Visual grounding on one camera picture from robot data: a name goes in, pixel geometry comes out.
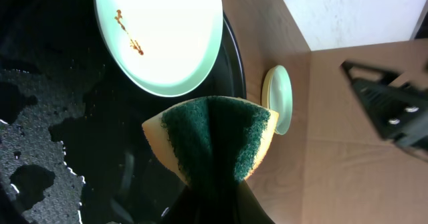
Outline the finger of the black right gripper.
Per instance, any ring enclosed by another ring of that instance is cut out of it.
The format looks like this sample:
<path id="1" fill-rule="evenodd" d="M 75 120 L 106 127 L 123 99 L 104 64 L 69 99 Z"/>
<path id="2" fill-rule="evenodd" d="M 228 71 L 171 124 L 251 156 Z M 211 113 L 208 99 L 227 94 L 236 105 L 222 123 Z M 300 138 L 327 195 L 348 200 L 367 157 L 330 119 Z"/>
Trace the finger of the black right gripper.
<path id="1" fill-rule="evenodd" d="M 345 61 L 341 69 L 383 140 L 401 148 L 427 150 L 427 90 L 391 83 L 399 72 Z"/>

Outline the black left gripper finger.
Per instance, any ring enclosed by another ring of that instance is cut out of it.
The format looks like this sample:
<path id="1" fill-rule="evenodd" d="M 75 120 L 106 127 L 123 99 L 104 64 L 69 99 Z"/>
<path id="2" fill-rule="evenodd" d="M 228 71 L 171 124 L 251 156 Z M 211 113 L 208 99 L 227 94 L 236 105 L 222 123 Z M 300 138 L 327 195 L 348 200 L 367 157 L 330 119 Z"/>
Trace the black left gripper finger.
<path id="1" fill-rule="evenodd" d="M 215 207 L 214 220 L 230 224 L 274 224 L 246 181 L 223 196 Z"/>
<path id="2" fill-rule="evenodd" d="M 185 187 L 179 198 L 169 208 L 161 224 L 209 224 L 214 223 L 214 216 L 208 202 L 194 190 Z"/>

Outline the yellow green scrub sponge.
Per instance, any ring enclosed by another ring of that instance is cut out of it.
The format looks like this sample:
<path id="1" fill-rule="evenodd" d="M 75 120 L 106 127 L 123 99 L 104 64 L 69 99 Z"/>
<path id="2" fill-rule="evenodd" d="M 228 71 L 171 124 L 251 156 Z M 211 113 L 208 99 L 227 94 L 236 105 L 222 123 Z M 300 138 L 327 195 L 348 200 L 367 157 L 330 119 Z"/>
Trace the yellow green scrub sponge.
<path id="1" fill-rule="evenodd" d="M 265 157 L 278 113 L 242 98 L 176 104 L 142 123 L 159 162 L 202 193 L 236 189 Z"/>

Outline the mint green plate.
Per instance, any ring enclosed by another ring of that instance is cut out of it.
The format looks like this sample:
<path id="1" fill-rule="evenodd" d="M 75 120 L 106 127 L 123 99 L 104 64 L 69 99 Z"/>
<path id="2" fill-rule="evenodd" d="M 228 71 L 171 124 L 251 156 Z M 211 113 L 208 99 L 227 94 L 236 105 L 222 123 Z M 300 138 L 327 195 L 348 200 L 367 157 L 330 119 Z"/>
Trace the mint green plate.
<path id="1" fill-rule="evenodd" d="M 94 0 L 94 8 L 108 51 L 139 88 L 182 96 L 213 69 L 222 0 Z"/>
<path id="2" fill-rule="evenodd" d="M 290 128 L 293 94 L 290 76 L 284 66 L 272 68 L 269 90 L 269 109 L 279 114 L 276 134 L 284 135 Z"/>

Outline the yellow plate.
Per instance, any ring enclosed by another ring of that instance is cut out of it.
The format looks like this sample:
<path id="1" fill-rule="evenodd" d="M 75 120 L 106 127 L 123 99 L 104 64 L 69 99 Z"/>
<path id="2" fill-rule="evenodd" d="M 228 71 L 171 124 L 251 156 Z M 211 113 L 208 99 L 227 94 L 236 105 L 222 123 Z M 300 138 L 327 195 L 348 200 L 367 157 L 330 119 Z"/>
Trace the yellow plate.
<path id="1" fill-rule="evenodd" d="M 261 105 L 264 108 L 270 109 L 270 88 L 272 85 L 272 78 L 274 75 L 275 68 L 271 68 L 265 75 L 262 91 L 261 91 Z"/>

